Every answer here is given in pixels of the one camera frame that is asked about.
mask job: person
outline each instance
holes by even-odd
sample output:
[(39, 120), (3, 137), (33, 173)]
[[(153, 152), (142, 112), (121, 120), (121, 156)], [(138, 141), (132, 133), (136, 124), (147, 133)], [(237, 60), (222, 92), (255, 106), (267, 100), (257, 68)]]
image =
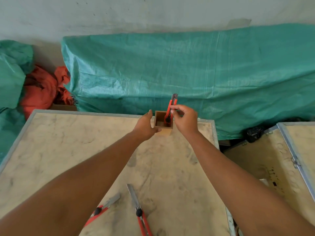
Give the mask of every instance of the person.
[[(184, 105), (171, 109), (178, 130), (245, 235), (315, 235), (312, 224), (198, 131), (197, 112)], [(0, 235), (79, 235), (132, 153), (159, 131), (151, 127), (151, 118), (150, 110), (132, 132), (57, 176), (6, 214), (0, 220)]]

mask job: person's left hand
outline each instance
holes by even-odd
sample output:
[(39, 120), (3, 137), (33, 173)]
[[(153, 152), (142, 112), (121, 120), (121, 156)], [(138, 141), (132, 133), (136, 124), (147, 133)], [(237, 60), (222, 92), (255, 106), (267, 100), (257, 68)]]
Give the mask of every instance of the person's left hand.
[(143, 141), (149, 140), (155, 133), (161, 131), (158, 127), (151, 127), (152, 115), (152, 110), (144, 114), (141, 118), (139, 118), (133, 130)]

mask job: green tarp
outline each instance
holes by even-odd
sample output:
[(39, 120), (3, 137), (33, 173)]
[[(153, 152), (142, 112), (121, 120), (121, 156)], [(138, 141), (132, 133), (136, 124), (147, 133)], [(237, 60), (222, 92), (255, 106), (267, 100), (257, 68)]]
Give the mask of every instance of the green tarp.
[(26, 74), (34, 69), (31, 45), (0, 41), (0, 163), (25, 124), (18, 106)]
[(173, 93), (219, 139), (260, 123), (315, 115), (315, 26), (64, 37), (67, 89), (79, 111), (166, 110)]

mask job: white wall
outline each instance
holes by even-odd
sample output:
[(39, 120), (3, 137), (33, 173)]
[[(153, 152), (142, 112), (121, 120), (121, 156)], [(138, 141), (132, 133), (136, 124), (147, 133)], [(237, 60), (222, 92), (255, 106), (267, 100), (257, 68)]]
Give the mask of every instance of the white wall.
[(66, 35), (315, 23), (315, 0), (0, 0), (0, 39), (33, 44), (48, 70)]

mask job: extended metal blade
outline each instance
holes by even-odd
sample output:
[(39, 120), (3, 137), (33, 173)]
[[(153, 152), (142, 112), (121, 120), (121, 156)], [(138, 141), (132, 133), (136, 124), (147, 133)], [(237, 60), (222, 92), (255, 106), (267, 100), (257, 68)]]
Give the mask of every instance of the extended metal blade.
[(120, 193), (115, 194), (112, 198), (110, 198), (103, 206), (103, 209), (109, 207), (113, 203), (115, 203), (120, 198)]
[(140, 208), (140, 203), (138, 201), (138, 198), (137, 198), (137, 195), (135, 193), (135, 190), (134, 190), (132, 184), (127, 184), (127, 188), (128, 188), (129, 194), (131, 195), (132, 203), (134, 204), (134, 207), (137, 210), (138, 208)]

